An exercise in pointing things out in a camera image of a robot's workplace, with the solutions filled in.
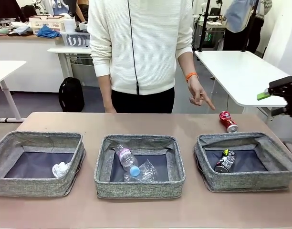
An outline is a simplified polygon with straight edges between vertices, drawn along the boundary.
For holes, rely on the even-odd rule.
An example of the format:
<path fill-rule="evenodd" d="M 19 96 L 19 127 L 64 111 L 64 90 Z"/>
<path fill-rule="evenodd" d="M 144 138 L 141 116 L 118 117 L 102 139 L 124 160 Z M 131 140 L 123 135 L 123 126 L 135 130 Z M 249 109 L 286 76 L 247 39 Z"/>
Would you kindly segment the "person's left hand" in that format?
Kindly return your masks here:
<path fill-rule="evenodd" d="M 190 102 L 194 105 L 201 106 L 205 102 L 211 110 L 215 110 L 215 106 L 208 97 L 206 91 L 201 86 L 196 75 L 191 76 L 188 80 L 188 89 L 191 93 Z"/>

